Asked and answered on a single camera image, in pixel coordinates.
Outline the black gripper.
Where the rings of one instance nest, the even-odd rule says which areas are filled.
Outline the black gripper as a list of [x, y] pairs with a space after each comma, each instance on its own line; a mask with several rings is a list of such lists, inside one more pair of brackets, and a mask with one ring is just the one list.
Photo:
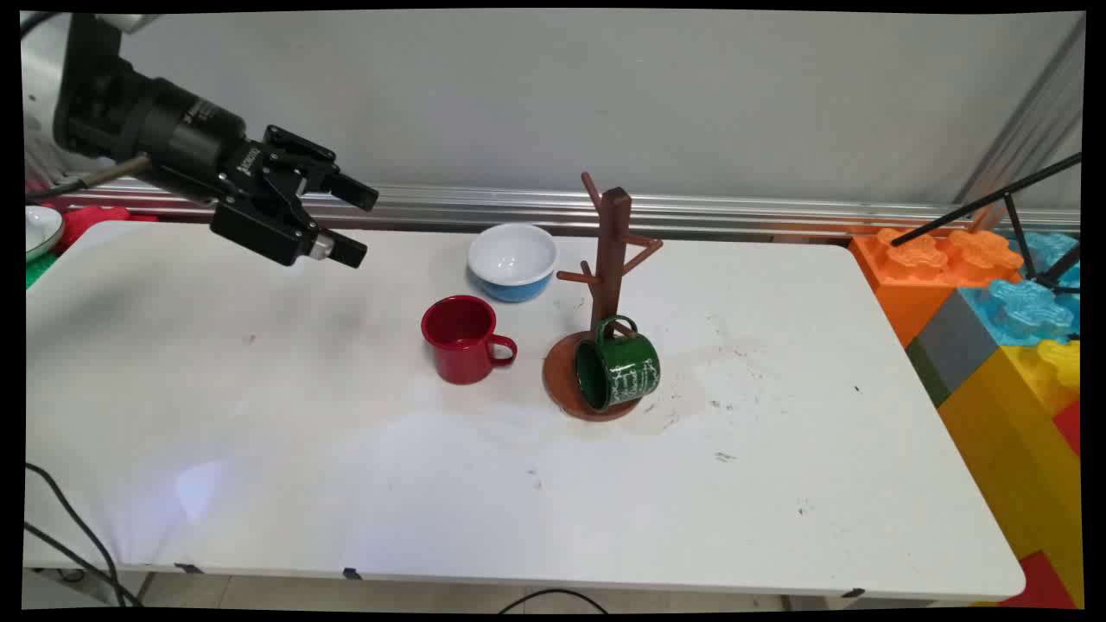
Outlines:
[[321, 227], [305, 212], [301, 194], [331, 194], [371, 212], [379, 191], [340, 169], [328, 147], [269, 125], [261, 141], [226, 142], [217, 165], [219, 204], [211, 232], [273, 263], [300, 258], [358, 268], [367, 245]]

